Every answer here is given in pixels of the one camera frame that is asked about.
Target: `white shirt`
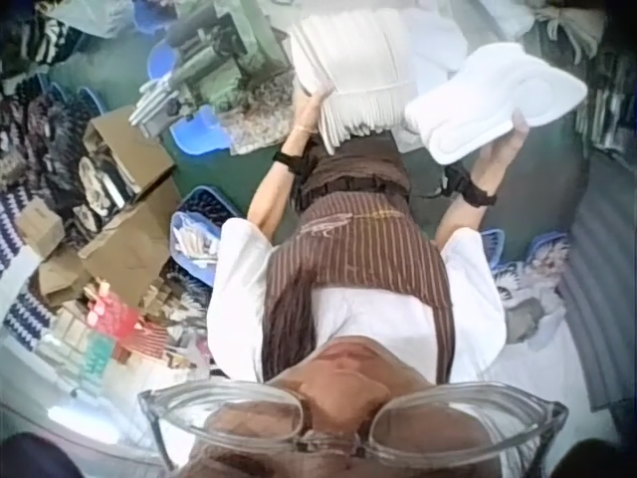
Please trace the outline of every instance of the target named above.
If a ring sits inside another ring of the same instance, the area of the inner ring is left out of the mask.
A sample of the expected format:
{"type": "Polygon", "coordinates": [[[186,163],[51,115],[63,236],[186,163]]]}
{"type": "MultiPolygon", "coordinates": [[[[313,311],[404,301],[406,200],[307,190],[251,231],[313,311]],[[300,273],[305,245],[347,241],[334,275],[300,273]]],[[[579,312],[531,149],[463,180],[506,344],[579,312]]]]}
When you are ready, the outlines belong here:
{"type": "MultiPolygon", "coordinates": [[[[207,317],[208,345],[217,365],[234,379],[261,378],[266,270],[274,250],[245,219],[230,219],[221,229],[207,317]]],[[[451,378],[474,380],[505,344],[505,312],[478,232],[456,231],[442,258],[456,326],[451,378]]],[[[328,287],[314,290],[313,309],[318,346],[334,337],[366,336],[435,381],[438,348],[433,311],[415,297],[328,287]]]]}

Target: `eyeglasses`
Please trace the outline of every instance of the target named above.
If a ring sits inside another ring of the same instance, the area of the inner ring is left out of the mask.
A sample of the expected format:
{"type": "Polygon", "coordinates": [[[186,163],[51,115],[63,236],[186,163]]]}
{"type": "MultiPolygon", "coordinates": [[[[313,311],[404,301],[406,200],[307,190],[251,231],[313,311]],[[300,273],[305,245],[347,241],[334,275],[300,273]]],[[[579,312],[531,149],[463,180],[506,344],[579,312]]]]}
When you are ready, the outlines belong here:
{"type": "Polygon", "coordinates": [[[447,469],[501,458],[521,471],[538,466],[567,408],[498,383],[441,385],[394,398],[353,439],[312,430],[301,397],[262,383],[193,381],[139,396],[169,469],[159,420],[225,449],[268,453],[348,452],[389,465],[447,469]]]}

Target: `brown striped apron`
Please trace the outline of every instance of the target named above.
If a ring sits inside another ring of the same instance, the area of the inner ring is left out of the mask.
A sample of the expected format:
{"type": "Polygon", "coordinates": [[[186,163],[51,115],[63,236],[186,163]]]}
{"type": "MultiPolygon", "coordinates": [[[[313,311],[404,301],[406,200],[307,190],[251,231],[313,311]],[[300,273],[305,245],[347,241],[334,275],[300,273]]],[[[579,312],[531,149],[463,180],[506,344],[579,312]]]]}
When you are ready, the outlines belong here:
{"type": "Polygon", "coordinates": [[[355,138],[335,155],[313,144],[311,174],[297,188],[301,220],[272,254],[266,317],[301,268],[317,271],[317,287],[382,289],[412,296],[433,310],[438,343],[436,381],[449,381],[455,328],[449,281],[438,248],[414,222],[407,172],[393,138],[355,138]]]}

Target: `clear eyeglass frame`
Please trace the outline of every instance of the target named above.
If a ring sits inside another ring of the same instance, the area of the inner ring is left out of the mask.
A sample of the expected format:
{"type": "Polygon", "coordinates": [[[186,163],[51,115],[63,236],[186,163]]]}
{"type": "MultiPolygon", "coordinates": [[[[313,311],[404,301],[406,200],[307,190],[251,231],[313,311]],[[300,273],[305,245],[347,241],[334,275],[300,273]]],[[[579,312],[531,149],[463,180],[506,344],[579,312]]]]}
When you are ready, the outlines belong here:
{"type": "Polygon", "coordinates": [[[394,398],[384,404],[371,420],[364,439],[343,439],[322,433],[311,433],[306,423],[307,411],[302,400],[294,393],[263,383],[211,378],[177,384],[156,391],[145,391],[138,396],[140,407],[149,420],[157,450],[169,470],[174,470],[162,437],[159,420],[191,433],[203,442],[245,453],[299,452],[313,453],[330,448],[342,451],[343,445],[351,450],[351,456],[375,459],[385,464],[408,466],[417,469],[445,469],[483,462],[496,458],[509,449],[523,447],[537,440],[533,466],[541,463],[554,436],[562,428],[568,409],[559,402],[543,400],[515,387],[494,382],[469,382],[439,385],[426,391],[394,398]],[[251,438],[226,431],[203,429],[182,419],[180,409],[201,403],[202,400],[227,400],[228,402],[266,401],[294,405],[298,408],[298,426],[285,436],[277,438],[251,438]],[[410,406],[466,403],[475,406],[494,406],[509,413],[527,426],[502,441],[467,450],[432,453],[411,453],[387,447],[374,439],[374,427],[385,412],[410,406]]]}

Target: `white plastic bag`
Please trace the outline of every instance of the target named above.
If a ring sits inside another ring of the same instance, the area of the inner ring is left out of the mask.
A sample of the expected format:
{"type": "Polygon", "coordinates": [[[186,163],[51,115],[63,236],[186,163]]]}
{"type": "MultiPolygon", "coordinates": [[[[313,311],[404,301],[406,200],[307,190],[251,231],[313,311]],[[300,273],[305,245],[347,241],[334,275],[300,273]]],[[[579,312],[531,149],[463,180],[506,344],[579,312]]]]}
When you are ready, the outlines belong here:
{"type": "Polygon", "coordinates": [[[45,12],[78,30],[114,38],[133,23],[132,0],[69,0],[45,12]]]}

